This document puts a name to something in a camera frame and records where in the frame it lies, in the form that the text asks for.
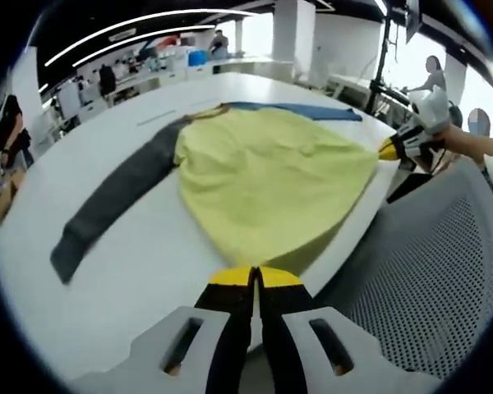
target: pole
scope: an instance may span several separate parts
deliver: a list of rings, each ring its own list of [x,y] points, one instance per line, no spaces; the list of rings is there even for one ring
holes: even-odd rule
[[[365,112],[370,115],[375,107],[376,95],[379,93],[378,86],[381,84],[381,77],[384,71],[385,55],[387,54],[387,41],[389,39],[389,31],[391,29],[391,10],[389,7],[387,8],[387,15],[385,16],[385,31],[384,38],[381,42],[381,54],[380,62],[378,63],[378,71],[376,72],[375,79],[371,81],[371,96],[369,97],[369,101],[367,101],[367,105],[365,107]]]

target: desk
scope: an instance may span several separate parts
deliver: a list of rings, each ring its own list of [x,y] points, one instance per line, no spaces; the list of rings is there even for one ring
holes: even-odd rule
[[[211,66],[228,66],[234,64],[247,64],[247,63],[280,63],[280,64],[294,64],[291,61],[279,61],[274,60],[272,57],[268,56],[257,56],[257,57],[231,57],[229,59],[222,60],[210,60],[208,64]]]
[[[351,94],[345,94],[346,99],[349,99],[350,101],[348,101],[348,103],[363,109],[371,96],[371,90],[369,89],[370,83],[371,82],[369,80],[364,80],[354,76],[331,74],[329,76],[328,86],[334,91],[332,96],[334,99],[342,99],[341,96],[344,90],[349,88],[349,93]],[[383,94],[378,94],[376,96],[375,108],[377,112],[382,112],[385,114],[386,123],[388,125],[395,126],[397,128],[399,125],[404,123],[406,117],[410,116],[412,113],[409,106],[406,106],[404,103]]]
[[[135,337],[178,306],[193,305],[212,273],[228,266],[179,197],[177,172],[110,227],[82,260],[70,286],[58,280],[49,262],[66,221],[118,164],[169,122],[228,101],[347,107],[294,85],[220,74],[110,108],[78,126],[27,172],[0,227],[0,283],[26,338],[63,378],[123,361]],[[378,150],[394,131],[362,115],[363,122],[321,123]],[[338,235],[304,272],[311,294],[338,271],[363,236],[397,166],[377,164]]]

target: gray perforated surface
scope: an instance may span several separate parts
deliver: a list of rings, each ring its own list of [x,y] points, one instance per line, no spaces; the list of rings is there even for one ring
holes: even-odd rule
[[[493,194],[468,160],[381,209],[320,296],[406,370],[445,378],[493,314]]]

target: ceiling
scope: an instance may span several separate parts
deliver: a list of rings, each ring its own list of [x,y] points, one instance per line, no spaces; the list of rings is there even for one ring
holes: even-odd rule
[[[73,49],[68,54],[58,59],[52,65],[45,67],[44,63],[62,51],[67,46],[75,43],[107,26],[121,21],[162,11],[192,9],[192,8],[233,8],[253,0],[58,0],[46,10],[33,36],[31,44],[38,48],[39,82],[57,84],[68,77],[73,68],[71,64],[82,59],[101,48],[109,46],[108,36],[103,34],[87,43]],[[308,0],[317,5],[317,9],[324,8],[315,0]],[[326,0],[336,8],[336,13],[354,15],[367,19],[379,20],[380,11],[375,7],[374,0]],[[405,0],[385,0],[393,6],[401,6]],[[432,16],[444,25],[457,31],[464,38],[473,41],[460,27],[456,18],[445,8],[441,2],[420,0],[422,12]],[[271,5],[260,6],[249,11],[270,11]],[[166,16],[147,21],[138,22],[135,25],[124,26],[110,33],[127,30],[130,27],[137,28],[137,35],[156,30],[164,30],[181,26],[190,26],[200,23],[208,14],[191,14],[182,16]]]

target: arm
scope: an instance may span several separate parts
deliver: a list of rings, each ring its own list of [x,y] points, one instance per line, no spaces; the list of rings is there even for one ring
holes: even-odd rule
[[[13,144],[13,142],[15,142],[16,137],[18,137],[23,128],[24,121],[22,120],[22,115],[18,113],[15,118],[15,126],[13,127],[13,131],[9,135],[6,145],[3,148],[4,151],[2,153],[2,156],[0,157],[0,163],[2,163],[3,166],[7,165],[7,161],[9,160],[9,149],[11,148],[11,145]]]
[[[433,78],[432,78],[433,75],[430,75],[427,77],[427,80],[426,82],[424,82],[423,85],[420,85],[418,86],[417,88],[413,88],[413,89],[407,89],[407,93],[408,92],[416,92],[418,90],[431,90],[433,89],[433,85],[435,84],[434,81],[433,81]]]
[[[484,155],[493,156],[493,138],[473,135],[451,126],[442,131],[436,140],[444,140],[447,150],[472,158],[475,163],[484,164]]]

